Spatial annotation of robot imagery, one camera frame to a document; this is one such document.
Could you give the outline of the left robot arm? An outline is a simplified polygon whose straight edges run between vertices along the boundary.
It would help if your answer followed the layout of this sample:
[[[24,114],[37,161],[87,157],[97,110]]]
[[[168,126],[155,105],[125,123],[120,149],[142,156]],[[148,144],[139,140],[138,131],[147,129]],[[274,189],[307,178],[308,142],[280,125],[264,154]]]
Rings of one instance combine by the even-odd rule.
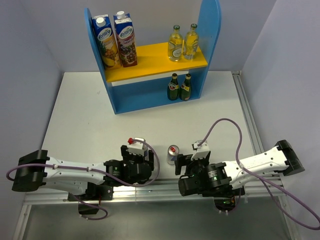
[[[144,185],[155,169],[154,152],[136,142],[122,145],[121,160],[110,159],[98,163],[77,163],[48,156],[47,150],[36,150],[21,157],[13,170],[14,192],[34,192],[53,189],[68,193],[68,200],[111,200],[115,187]]]

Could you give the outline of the green glass bottle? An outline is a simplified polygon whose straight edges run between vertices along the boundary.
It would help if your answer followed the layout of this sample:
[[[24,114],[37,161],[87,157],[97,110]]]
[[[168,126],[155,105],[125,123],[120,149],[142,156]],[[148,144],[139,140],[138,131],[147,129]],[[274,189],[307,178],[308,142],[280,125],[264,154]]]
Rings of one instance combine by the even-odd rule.
[[[192,87],[191,87],[191,75],[187,73],[185,79],[179,89],[179,98],[182,101],[187,101],[191,97]]]
[[[171,76],[171,81],[167,87],[167,97],[169,100],[174,101],[178,98],[179,95],[179,83],[178,83],[178,75],[173,73]]]

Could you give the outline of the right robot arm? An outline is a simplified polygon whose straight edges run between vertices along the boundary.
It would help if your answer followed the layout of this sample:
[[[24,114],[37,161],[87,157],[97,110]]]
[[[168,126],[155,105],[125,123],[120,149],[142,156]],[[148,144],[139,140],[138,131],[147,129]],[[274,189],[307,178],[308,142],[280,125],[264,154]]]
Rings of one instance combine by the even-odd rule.
[[[305,171],[290,143],[278,141],[263,153],[241,159],[210,163],[211,151],[207,142],[192,145],[194,154],[179,154],[175,161],[178,189],[185,196],[231,198],[244,195],[244,185],[257,176],[282,173],[291,176]]]

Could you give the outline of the green glass bottle front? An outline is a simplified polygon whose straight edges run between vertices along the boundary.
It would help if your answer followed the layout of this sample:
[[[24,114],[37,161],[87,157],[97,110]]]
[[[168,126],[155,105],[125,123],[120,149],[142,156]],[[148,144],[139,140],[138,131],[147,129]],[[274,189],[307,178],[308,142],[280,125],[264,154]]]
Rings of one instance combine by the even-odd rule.
[[[178,75],[173,73],[171,76],[171,81],[167,87],[167,97],[169,100],[174,101],[178,98],[179,95],[179,83],[178,83]]]

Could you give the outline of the energy drink can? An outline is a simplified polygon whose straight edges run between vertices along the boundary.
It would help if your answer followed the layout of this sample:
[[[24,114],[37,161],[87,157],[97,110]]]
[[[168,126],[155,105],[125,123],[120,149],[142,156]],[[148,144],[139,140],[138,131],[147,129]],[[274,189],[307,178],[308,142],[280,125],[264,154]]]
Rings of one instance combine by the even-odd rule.
[[[148,147],[143,147],[143,158],[145,161],[149,160],[149,148]]]
[[[180,149],[177,145],[170,145],[167,149],[167,163],[169,165],[174,165],[175,161],[178,159],[178,154]]]

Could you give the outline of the clear glass bottle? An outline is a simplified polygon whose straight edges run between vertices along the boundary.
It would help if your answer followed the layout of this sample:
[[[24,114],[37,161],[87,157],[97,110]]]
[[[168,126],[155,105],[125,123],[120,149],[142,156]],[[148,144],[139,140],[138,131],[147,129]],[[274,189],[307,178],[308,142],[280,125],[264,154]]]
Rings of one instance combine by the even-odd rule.
[[[199,44],[199,35],[196,32],[198,25],[196,23],[192,23],[190,25],[190,30],[186,33],[184,37],[183,44],[183,57],[186,60],[194,59],[198,44]]]
[[[180,34],[180,26],[174,25],[173,32],[170,34],[169,40],[168,40],[168,49],[167,49],[168,58],[173,62],[179,61],[182,55],[182,48],[183,48],[183,37]]]

